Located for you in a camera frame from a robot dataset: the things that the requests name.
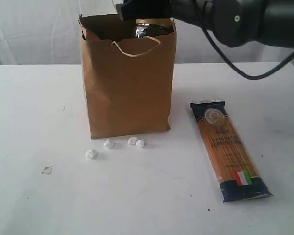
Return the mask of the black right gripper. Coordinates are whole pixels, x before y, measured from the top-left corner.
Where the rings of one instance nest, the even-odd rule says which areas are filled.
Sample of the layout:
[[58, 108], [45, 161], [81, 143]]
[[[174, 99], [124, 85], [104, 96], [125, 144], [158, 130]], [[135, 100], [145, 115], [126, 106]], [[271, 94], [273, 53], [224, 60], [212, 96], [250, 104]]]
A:
[[124, 0], [116, 4], [116, 11], [123, 21], [134, 19], [170, 18], [182, 0]]

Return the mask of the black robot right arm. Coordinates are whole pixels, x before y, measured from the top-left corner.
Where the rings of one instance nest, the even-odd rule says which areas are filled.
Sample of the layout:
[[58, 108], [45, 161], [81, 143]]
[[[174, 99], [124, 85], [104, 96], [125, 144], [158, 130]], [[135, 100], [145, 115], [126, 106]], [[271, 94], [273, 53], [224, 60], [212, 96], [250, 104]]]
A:
[[294, 49], [294, 0], [125, 0], [116, 11], [123, 21], [175, 18], [228, 47], [257, 41]]

